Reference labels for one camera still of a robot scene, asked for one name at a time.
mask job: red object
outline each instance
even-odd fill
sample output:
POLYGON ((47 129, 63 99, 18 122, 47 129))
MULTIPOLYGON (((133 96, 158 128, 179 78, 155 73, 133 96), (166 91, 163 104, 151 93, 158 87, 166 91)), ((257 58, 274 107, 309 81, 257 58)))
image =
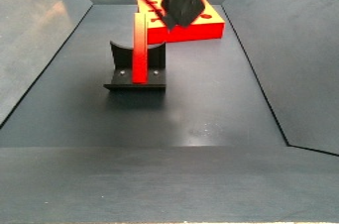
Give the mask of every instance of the red object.
POLYGON ((146 84, 149 76, 147 22, 143 13, 135 14, 134 51, 133 51, 133 83, 146 84))
MULTIPOLYGON (((219 39, 223 36, 226 21, 221 17, 215 8, 211 6, 207 0, 202 0, 206 5, 206 10, 197 18, 194 23, 183 28, 177 26, 171 32, 157 16, 154 9, 146 3, 145 0, 137 0, 139 12, 147 14, 147 29, 149 38, 147 44, 162 44, 165 42, 185 42, 195 40, 219 39)), ((162 8, 163 0, 149 0, 155 8, 165 14, 162 8)))

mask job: black stand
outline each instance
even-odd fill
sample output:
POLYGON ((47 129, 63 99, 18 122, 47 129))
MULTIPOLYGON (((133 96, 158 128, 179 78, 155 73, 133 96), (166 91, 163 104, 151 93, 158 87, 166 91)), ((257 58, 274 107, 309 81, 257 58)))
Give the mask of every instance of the black stand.
POLYGON ((115 89, 166 89, 166 44, 149 49, 149 81, 146 84, 133 83, 133 49, 111 42, 115 71, 111 84, 104 87, 115 89))

